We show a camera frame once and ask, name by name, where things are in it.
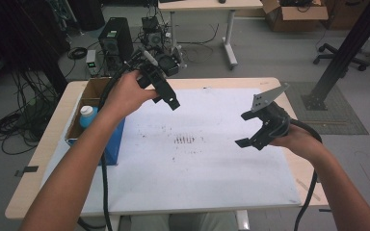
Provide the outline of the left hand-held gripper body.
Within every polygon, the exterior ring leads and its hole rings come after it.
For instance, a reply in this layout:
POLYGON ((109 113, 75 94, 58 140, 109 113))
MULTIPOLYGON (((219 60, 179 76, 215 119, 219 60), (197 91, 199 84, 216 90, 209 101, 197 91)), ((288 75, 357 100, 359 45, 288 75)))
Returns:
POLYGON ((179 72, 179 60, 175 55, 157 52, 150 54, 143 48, 137 49, 133 55, 123 62, 121 72, 138 69, 141 76, 137 79, 139 86, 143 89, 152 85, 156 87, 167 77, 179 72))

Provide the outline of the blue cardboard box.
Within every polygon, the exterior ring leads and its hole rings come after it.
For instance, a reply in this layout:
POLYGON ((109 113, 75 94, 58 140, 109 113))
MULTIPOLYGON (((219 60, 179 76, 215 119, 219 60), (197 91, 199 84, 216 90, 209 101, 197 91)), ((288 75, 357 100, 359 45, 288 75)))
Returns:
MULTIPOLYGON (((100 97, 105 90, 109 78, 91 79, 88 81, 76 103, 74 113, 71 116, 71 122, 66 129, 65 140, 69 145, 73 145, 85 129, 79 124, 80 109, 83 106, 99 106, 100 97)), ((116 127, 114 133, 105 147, 105 159, 107 166, 116 166, 118 164, 119 148, 122 140, 125 119, 116 127)))

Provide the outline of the blue bottle with white cap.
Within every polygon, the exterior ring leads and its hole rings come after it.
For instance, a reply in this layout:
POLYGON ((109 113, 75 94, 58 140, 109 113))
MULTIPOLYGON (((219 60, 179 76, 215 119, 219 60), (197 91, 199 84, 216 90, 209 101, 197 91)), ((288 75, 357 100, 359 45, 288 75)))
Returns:
POLYGON ((80 118, 79 118, 79 124, 83 129, 86 129, 89 127, 89 125, 92 123, 93 119, 97 115, 98 108, 94 106, 83 106, 80 109, 80 118))

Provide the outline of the person's left hand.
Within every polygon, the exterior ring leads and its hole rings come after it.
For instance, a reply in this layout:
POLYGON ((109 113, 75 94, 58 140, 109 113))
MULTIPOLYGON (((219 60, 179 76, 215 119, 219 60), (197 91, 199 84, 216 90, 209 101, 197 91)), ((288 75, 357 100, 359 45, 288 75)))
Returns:
POLYGON ((144 90, 137 83, 138 70, 125 73, 112 88, 102 111, 118 121, 138 110, 144 102, 158 96, 156 90, 144 90))

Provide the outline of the person's right hand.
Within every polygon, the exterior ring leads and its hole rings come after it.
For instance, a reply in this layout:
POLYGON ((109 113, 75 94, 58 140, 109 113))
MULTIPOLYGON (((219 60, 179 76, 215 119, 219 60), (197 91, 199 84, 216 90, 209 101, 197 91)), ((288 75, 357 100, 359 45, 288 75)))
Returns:
POLYGON ((309 132, 296 125, 290 125, 288 134, 274 139, 270 142, 270 145, 285 147, 311 163, 320 157, 324 150, 324 146, 313 138, 309 132))

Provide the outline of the black electronic equipment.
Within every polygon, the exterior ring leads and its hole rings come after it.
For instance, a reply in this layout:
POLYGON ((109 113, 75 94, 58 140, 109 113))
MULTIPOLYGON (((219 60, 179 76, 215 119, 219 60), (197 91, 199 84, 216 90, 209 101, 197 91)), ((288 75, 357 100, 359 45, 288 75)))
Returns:
POLYGON ((156 16, 147 16, 142 18, 142 33, 140 35, 141 44, 152 54, 164 54, 174 58, 181 68, 187 65, 183 59, 181 46, 167 32, 156 16))

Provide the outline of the black computer tower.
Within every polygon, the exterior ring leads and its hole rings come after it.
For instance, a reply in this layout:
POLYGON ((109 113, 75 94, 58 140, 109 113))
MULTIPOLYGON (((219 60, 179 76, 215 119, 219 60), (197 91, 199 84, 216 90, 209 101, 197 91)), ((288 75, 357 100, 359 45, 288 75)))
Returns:
POLYGON ((122 64, 131 57, 134 48, 128 20, 111 17, 98 37, 107 64, 122 64))

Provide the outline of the small grey power supply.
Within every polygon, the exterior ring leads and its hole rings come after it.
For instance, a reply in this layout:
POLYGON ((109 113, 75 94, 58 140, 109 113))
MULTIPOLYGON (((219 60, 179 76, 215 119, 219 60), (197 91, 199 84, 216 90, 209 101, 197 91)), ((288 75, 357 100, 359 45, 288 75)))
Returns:
POLYGON ((89 50, 86 56, 86 65, 91 76, 97 73, 96 51, 89 50))

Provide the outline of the grey floor mat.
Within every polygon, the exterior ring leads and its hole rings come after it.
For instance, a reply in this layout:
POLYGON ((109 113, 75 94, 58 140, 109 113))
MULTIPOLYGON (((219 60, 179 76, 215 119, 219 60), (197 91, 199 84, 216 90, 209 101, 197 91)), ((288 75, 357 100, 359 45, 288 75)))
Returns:
POLYGON ((308 124, 320 135, 368 135, 368 131, 342 94, 333 87, 324 103, 325 110, 309 110, 303 96, 310 94, 315 82, 289 82, 285 92, 297 119, 308 124))

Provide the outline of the wooden table with white legs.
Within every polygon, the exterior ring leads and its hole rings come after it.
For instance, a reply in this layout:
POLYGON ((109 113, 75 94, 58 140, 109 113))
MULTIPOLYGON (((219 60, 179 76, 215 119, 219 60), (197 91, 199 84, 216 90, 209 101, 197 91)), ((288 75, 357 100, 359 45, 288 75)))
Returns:
POLYGON ((226 34, 223 38, 223 46, 228 57, 229 69, 232 70, 238 65, 234 51, 230 44, 233 22, 238 10, 261 9, 261 0, 158 0, 158 8, 162 12, 169 12, 171 19, 172 50, 180 50, 176 38, 176 16, 179 12, 200 16, 205 13, 208 17, 226 13, 226 34))

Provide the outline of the black case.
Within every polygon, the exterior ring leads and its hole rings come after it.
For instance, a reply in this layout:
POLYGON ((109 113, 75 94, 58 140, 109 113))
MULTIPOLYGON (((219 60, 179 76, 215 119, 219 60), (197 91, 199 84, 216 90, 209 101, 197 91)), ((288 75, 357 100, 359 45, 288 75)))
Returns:
POLYGON ((100 0, 67 1, 82 30, 97 30, 105 25, 100 0))

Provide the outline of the black office chair base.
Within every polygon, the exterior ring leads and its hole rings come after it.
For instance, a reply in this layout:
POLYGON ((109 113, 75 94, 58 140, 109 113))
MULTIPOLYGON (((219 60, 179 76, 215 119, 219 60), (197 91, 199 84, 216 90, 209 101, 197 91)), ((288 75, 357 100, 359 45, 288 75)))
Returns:
MULTIPOLYGON (((323 45, 318 47, 317 51, 318 51, 318 55, 313 61, 314 64, 320 63, 321 60, 332 59, 335 57, 336 53, 338 52, 336 48, 334 48, 333 46, 327 43, 324 43, 323 45)), ((358 71, 364 71, 369 66, 369 63, 359 58, 352 58, 351 62, 357 65, 358 71)))

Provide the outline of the black metal stand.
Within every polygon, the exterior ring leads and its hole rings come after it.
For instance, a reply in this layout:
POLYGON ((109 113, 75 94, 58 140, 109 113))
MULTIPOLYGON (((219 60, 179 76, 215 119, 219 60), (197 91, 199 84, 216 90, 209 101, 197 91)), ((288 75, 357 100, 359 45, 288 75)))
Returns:
POLYGON ((329 92, 346 72, 351 60, 370 38, 370 2, 330 61, 327 69, 308 95, 302 96, 304 107, 309 111, 324 111, 329 92))

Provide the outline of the light wooden table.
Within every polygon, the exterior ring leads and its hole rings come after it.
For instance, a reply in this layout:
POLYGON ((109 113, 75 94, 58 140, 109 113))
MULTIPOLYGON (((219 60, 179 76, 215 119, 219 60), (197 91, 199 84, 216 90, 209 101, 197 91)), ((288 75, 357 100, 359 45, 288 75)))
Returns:
MULTIPOLYGON (((174 89, 197 89, 204 87, 212 87, 213 89, 258 88, 265 91, 281 85, 281 82, 274 77, 169 79, 168 82, 174 89)), ((78 101, 78 95, 84 90, 87 83, 87 81, 76 81, 67 85, 65 93, 49 120, 37 149, 26 166, 39 166, 39 169, 37 172, 25 173, 21 177, 12 199, 5 210, 6 218, 21 220, 25 217, 39 192, 40 182, 49 165, 49 159, 55 154, 55 148, 61 139, 61 133, 66 127, 68 116, 72 114, 72 106, 78 101)), ((283 149, 283 153, 292 170, 300 199, 305 201, 308 195, 312 167, 304 159, 294 156, 287 149, 283 149)))

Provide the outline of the black curtain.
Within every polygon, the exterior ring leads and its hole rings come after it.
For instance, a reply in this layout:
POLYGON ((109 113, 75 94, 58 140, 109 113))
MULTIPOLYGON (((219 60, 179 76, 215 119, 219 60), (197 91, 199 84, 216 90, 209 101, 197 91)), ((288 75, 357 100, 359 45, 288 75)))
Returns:
POLYGON ((59 59, 69 49, 46 0, 0 0, 0 53, 22 79, 42 72, 54 91, 63 94, 67 80, 59 59))

